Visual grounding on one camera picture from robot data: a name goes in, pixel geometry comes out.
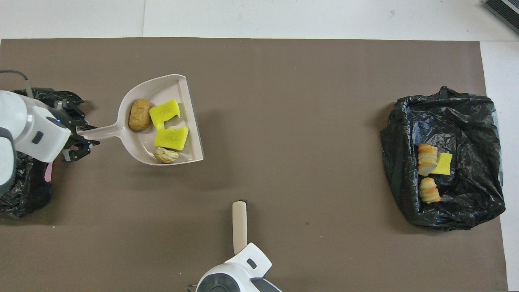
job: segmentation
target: white dustpan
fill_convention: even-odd
[[[184,126],[189,128],[189,134],[184,150],[179,151],[179,158],[173,163],[159,163],[153,156],[153,142],[157,135],[157,129],[151,124],[141,132],[133,132],[128,127],[128,118],[133,102],[139,98],[144,98],[151,102],[153,106],[163,104],[172,99],[177,100],[180,107],[180,118],[174,117],[165,123],[166,128],[180,129]],[[198,132],[198,125],[191,104],[191,96],[187,87],[185,76],[171,74],[158,77],[143,82],[133,87],[122,99],[117,114],[117,121],[111,126],[102,128],[78,131],[88,140],[103,140],[110,137],[117,137],[133,158],[149,165],[175,165],[189,162],[200,161],[203,159],[203,149]]]

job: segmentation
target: brown mat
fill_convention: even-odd
[[[284,291],[507,290],[499,219],[407,223],[383,171],[392,103],[446,85],[485,94],[475,42],[291,39],[2,40],[0,68],[73,91],[112,124],[145,80],[187,76],[206,159],[134,160],[115,138],[54,165],[50,205],[0,221],[5,291],[182,291],[233,255],[231,204]],[[0,88],[17,89],[16,76]]]

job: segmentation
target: dustpan handle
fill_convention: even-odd
[[[110,137],[120,137],[120,133],[123,129],[117,125],[117,123],[101,127],[101,128],[95,128],[91,130],[86,131],[78,131],[78,135],[83,136],[87,140],[103,140]]]

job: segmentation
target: pink object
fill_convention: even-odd
[[[45,170],[45,181],[50,182],[50,176],[52,175],[52,162],[47,165],[47,169]]]

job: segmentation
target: cable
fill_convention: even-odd
[[[25,90],[27,91],[27,96],[30,98],[34,98],[34,95],[32,94],[31,83],[29,82],[29,78],[27,78],[27,76],[25,74],[23,74],[20,71],[16,71],[16,70],[0,70],[0,74],[2,74],[2,73],[14,73],[14,74],[21,75],[23,77],[23,79],[25,79]]]
[[[14,73],[14,74],[19,74],[19,75],[22,75],[22,77],[23,77],[25,80],[29,80],[25,74],[23,74],[23,73],[20,72],[20,71],[16,71],[16,70],[0,70],[0,73]]]

